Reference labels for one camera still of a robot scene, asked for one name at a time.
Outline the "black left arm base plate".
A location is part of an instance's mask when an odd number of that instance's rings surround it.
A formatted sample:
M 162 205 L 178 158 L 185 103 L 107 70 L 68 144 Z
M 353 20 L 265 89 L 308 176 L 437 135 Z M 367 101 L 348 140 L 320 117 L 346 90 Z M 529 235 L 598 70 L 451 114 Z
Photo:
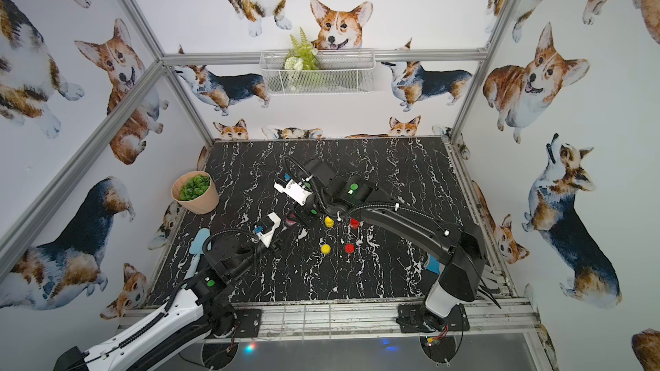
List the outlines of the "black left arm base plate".
M 220 328 L 216 335 L 220 337 L 257 338 L 261 329 L 263 311 L 255 308 L 241 308 L 230 311 L 221 317 Z

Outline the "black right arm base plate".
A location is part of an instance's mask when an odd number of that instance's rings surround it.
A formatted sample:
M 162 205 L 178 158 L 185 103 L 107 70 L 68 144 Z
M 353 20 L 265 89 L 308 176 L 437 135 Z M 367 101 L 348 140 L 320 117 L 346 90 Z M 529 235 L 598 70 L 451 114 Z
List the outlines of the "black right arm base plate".
M 452 307 L 447 317 L 441 318 L 427 309 L 423 303 L 400 304 L 397 307 L 396 323 L 402 333 L 441 333 L 442 331 L 469 331 L 470 324 L 465 307 Z

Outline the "magenta paint jar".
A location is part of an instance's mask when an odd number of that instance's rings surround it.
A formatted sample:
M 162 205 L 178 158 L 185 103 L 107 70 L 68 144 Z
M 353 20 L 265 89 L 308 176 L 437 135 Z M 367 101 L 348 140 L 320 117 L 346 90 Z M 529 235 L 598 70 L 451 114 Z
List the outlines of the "magenta paint jar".
M 293 226 L 293 225 L 296 225 L 296 224 L 297 224 L 297 218 L 296 218 L 293 214 L 290 214 L 289 216 L 287 216 L 287 217 L 285 218 L 285 224 L 286 224 L 287 226 Z

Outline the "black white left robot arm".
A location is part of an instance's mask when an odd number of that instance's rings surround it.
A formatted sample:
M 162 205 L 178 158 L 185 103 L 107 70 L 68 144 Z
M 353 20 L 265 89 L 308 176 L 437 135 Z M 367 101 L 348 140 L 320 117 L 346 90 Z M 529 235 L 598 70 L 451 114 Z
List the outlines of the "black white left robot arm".
M 130 328 L 86 351 L 73 347 L 55 362 L 55 370 L 154 370 L 190 345 L 235 328 L 229 294 L 239 279 L 278 249 L 276 228 L 247 232 L 257 242 L 242 245 L 238 229 L 216 235 L 200 230 L 192 243 L 188 278 L 168 301 Z

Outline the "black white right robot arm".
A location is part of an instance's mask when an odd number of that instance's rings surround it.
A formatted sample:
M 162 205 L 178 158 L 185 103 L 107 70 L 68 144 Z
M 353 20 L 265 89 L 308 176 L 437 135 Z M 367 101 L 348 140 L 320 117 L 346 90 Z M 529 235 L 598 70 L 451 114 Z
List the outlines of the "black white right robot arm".
M 482 280 L 486 244 L 474 222 L 455 224 L 418 211 L 360 175 L 342 178 L 319 159 L 304 164 L 284 156 L 285 192 L 304 209 L 303 216 L 325 225 L 356 220 L 382 228 L 421 248 L 439 266 L 438 279 L 425 300 L 426 311 L 446 318 L 458 304 L 486 293 Z

